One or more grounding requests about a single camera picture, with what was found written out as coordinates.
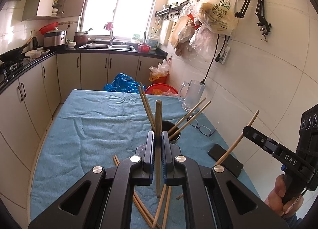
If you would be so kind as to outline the person right hand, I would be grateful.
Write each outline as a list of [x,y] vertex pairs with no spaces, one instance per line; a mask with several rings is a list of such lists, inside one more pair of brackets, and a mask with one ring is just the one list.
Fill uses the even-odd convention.
[[292,205],[295,202],[294,198],[286,204],[283,204],[282,198],[285,196],[285,193],[286,186],[284,175],[279,175],[275,180],[274,188],[265,199],[265,204],[279,216],[287,219],[293,216],[298,211],[298,209],[301,208],[303,204],[303,197],[300,196],[300,198],[294,205]]

